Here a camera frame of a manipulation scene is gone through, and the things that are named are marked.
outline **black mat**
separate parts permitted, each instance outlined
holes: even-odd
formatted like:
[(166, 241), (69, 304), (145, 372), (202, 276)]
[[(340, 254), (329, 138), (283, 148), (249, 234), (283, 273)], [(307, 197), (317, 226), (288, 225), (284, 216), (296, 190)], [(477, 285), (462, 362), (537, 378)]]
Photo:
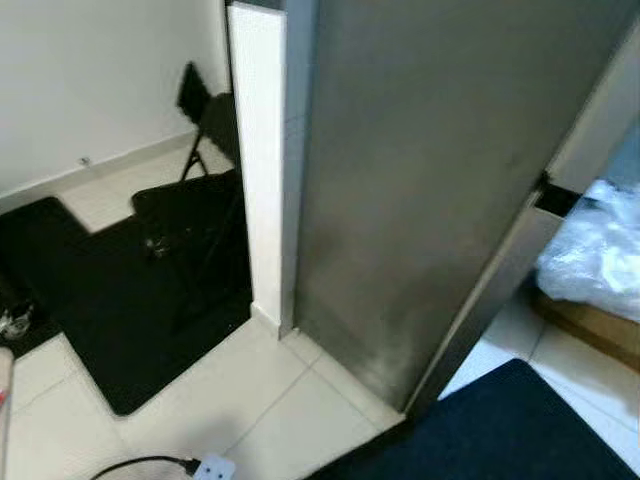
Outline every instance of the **black mat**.
[(235, 278), (242, 281), (227, 288), (224, 275), (212, 276), (201, 289), (205, 303), (185, 310), (185, 282), (171, 258), (145, 255), (135, 218), (88, 235), (70, 227), (75, 220), (55, 199), (25, 207), (18, 218), (7, 222), (16, 241), (0, 242), (0, 251), (28, 278), (119, 415), (143, 405), (249, 318), (248, 253), (240, 229), (238, 247), (216, 268), (240, 269)]
[(512, 360), (309, 478), (638, 477), (529, 365)]

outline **white plastic bag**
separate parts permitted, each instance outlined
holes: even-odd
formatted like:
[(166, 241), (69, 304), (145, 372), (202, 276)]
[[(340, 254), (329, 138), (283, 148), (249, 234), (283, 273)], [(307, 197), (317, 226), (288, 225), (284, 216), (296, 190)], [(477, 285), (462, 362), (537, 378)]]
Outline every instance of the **white plastic bag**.
[(538, 258), (549, 297), (585, 302), (640, 322), (640, 185), (597, 181)]

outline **stainless steel refrigerator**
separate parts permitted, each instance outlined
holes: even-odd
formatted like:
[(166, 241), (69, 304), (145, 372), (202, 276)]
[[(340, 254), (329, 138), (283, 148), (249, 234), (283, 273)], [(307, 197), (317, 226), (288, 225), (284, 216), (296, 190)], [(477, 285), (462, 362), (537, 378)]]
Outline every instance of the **stainless steel refrigerator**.
[(596, 175), (548, 167), (637, 14), (317, 3), (294, 321), (398, 410), (437, 397)]

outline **baseboard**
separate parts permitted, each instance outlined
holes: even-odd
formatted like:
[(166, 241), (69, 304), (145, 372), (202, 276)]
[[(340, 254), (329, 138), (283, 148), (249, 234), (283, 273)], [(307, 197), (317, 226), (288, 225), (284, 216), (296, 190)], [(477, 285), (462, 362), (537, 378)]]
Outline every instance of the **baseboard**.
[(46, 178), (32, 184), (23, 185), (15, 190), (0, 195), (0, 214), (29, 203), (55, 195), (57, 192), (79, 186), (89, 180), (95, 179), (96, 174), (106, 175), (124, 168), (133, 167), (152, 158), (178, 148), (185, 147), (193, 141), (193, 132), (183, 133), (159, 142), (146, 145), (142, 148), (117, 155), (113, 158), (101, 161), (91, 167), (78, 167), (60, 175)]
[(280, 324), (256, 305), (256, 302), (251, 302), (251, 318), (258, 320), (274, 338), (280, 338)]

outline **black cable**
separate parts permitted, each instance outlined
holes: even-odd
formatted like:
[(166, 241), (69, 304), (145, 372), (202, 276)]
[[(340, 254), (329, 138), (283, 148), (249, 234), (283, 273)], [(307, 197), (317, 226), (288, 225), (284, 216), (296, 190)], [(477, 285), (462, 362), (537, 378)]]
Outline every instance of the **black cable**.
[(91, 480), (98, 480), (98, 478), (106, 475), (107, 473), (113, 472), (114, 470), (118, 470), (120, 468), (128, 467), (129, 465), (134, 465), (136, 463), (143, 462), (170, 462), (180, 465), (185, 469), (187, 475), (193, 476), (196, 473), (196, 470), (200, 466), (200, 460), (195, 458), (176, 458), (176, 457), (168, 457), (165, 455), (154, 455), (151, 457), (138, 457), (132, 458), (131, 460), (126, 460), (124, 462), (116, 463), (115, 465), (111, 465), (110, 467), (105, 468), (98, 474), (91, 477)]

